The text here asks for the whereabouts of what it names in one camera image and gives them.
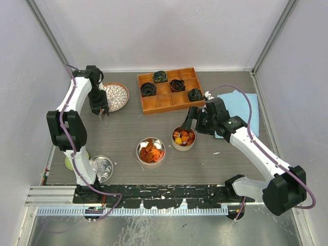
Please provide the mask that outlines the red sausage piece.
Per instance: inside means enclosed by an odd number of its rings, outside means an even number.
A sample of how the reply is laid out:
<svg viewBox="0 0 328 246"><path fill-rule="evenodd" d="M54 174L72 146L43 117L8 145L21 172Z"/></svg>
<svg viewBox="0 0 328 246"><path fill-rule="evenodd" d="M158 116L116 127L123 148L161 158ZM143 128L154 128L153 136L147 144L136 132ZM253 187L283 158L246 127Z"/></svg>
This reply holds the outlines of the red sausage piece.
<svg viewBox="0 0 328 246"><path fill-rule="evenodd" d="M195 140L195 134L192 133L192 132L190 132L189 133L189 139L188 139L187 145L188 146L191 145L194 142L194 140Z"/></svg>

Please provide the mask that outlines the striped bacon cube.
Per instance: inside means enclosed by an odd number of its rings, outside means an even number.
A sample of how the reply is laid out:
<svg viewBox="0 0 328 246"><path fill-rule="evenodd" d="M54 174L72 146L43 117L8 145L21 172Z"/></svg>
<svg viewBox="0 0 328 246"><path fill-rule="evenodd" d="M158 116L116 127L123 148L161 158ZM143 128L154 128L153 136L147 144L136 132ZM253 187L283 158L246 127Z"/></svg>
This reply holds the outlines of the striped bacon cube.
<svg viewBox="0 0 328 246"><path fill-rule="evenodd" d="M178 137L180 137L180 132L179 132L179 131L174 131L174 133L173 133L173 137L174 137L174 138L178 138Z"/></svg>

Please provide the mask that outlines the short pink lunch tin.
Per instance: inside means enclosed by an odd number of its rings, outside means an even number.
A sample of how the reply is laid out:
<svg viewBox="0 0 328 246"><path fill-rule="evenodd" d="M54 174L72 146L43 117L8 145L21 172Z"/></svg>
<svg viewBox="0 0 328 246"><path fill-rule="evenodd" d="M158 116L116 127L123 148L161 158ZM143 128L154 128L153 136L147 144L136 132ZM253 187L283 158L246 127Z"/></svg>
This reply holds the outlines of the short pink lunch tin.
<svg viewBox="0 0 328 246"><path fill-rule="evenodd" d="M182 131L182 130L183 130L183 129L182 129L181 127L177 127L177 128L174 129L174 131L179 131L179 132L180 132L180 136L181 136L181 131ZM192 133L195 134L195 132L193 131L193 129L189 130L188 132L189 132L189 133L192 132ZM190 149L193 147L193 144L194 144L195 140L194 140L194 142L193 142L191 145L189 145L189 146L187 145L187 143L185 143L185 144L182 143L181 145L176 144L176 143L175 143L175 139L176 139L176 138L173 137L173 133L172 133L172 144L173 144L173 147L174 147L176 150L178 150L178 151L182 151L182 152L185 152L185 151L190 150Z"/></svg>

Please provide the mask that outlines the brown fried cutlet piece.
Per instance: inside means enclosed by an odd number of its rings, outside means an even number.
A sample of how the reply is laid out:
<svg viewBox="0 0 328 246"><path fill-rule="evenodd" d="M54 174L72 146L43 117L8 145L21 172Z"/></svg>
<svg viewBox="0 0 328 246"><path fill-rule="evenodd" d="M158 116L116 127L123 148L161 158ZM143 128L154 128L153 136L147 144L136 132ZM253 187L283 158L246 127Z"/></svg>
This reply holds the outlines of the brown fried cutlet piece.
<svg viewBox="0 0 328 246"><path fill-rule="evenodd" d="M153 148L153 141L149 141L147 146L146 146L146 152L150 152Z"/></svg>

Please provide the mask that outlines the orange shrimp piece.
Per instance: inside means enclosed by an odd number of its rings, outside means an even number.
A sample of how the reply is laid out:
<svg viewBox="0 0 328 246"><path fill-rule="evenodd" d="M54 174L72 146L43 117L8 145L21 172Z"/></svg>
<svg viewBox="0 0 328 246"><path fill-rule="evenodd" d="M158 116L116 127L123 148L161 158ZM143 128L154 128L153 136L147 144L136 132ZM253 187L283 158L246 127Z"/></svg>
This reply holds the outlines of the orange shrimp piece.
<svg viewBox="0 0 328 246"><path fill-rule="evenodd" d="M152 148L152 150L147 153L146 162L147 163L158 162L161 159L159 157L160 154L161 154L161 150L157 149L156 147Z"/></svg>

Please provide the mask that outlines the tall pink lunch tin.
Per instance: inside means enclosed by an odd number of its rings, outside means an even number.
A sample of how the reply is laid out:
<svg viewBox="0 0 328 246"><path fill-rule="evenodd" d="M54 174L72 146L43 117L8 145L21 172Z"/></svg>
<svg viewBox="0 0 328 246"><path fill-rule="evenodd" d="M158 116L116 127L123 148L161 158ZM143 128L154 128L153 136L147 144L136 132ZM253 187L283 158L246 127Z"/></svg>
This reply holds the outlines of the tall pink lunch tin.
<svg viewBox="0 0 328 246"><path fill-rule="evenodd" d="M165 160L165 154L166 148L163 142L155 137L141 140L136 147L137 161L143 168L159 167Z"/></svg>

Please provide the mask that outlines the brown meat piece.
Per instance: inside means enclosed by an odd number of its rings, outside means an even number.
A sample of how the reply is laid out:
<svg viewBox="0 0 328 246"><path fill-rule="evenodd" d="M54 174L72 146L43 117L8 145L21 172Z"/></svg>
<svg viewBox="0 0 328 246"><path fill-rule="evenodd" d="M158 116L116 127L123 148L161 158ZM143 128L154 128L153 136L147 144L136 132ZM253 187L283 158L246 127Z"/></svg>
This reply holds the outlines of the brown meat piece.
<svg viewBox="0 0 328 246"><path fill-rule="evenodd" d="M146 161L146 156L147 156L147 151L145 149L141 149L140 151L140 154L139 154L139 158L142 160L142 161Z"/></svg>

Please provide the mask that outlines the round metal lid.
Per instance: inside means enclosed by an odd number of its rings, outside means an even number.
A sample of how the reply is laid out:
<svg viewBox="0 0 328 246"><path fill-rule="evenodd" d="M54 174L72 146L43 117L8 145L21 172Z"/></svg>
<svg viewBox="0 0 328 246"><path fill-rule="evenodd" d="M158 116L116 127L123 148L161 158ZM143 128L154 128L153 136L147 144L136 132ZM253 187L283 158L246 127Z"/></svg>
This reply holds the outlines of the round metal lid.
<svg viewBox="0 0 328 246"><path fill-rule="evenodd" d="M106 156L95 156L89 160L90 166L95 171L100 183L106 182L113 174L113 162Z"/></svg>

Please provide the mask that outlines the green object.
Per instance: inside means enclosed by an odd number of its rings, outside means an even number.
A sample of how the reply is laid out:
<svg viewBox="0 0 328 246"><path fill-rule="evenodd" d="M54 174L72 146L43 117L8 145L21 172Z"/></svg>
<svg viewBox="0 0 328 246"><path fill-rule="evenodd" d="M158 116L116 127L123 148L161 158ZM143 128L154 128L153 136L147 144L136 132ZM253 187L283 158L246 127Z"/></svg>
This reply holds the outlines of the green object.
<svg viewBox="0 0 328 246"><path fill-rule="evenodd" d="M68 150L64 152L65 154L65 165L66 167L74 171L76 168L82 172L82 169L89 164L89 153L84 151L79 151L74 153L73 150Z"/></svg>

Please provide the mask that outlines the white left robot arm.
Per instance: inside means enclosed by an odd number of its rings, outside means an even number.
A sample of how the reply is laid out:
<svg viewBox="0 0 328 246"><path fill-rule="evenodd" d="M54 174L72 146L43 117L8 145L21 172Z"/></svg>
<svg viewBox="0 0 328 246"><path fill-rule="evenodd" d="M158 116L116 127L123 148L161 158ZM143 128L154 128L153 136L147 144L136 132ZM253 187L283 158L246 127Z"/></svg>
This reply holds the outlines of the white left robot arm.
<svg viewBox="0 0 328 246"><path fill-rule="evenodd" d="M86 99L95 115L109 115L107 94L102 86L103 72L88 65L84 70L66 66L71 76L69 90L55 111L46 115L52 143L69 159L76 176L77 185L86 189L84 197L91 203L102 199L103 192L93 171L86 150L87 130L80 117Z"/></svg>

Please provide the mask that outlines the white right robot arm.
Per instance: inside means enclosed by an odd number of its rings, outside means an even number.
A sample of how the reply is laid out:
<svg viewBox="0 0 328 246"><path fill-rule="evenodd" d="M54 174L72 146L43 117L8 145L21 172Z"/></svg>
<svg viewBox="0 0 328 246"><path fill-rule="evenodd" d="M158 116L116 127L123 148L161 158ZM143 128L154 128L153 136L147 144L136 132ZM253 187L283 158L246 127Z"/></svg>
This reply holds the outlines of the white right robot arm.
<svg viewBox="0 0 328 246"><path fill-rule="evenodd" d="M248 129L239 116L231 116L221 98L212 98L204 107L191 106L182 129L190 130L196 120L196 131L206 135L220 135L239 149L259 170L263 181L238 174L225 181L225 196L231 202L241 197L262 201L274 215L281 215L297 207L307 198L306 173L300 166L292 167L270 151Z"/></svg>

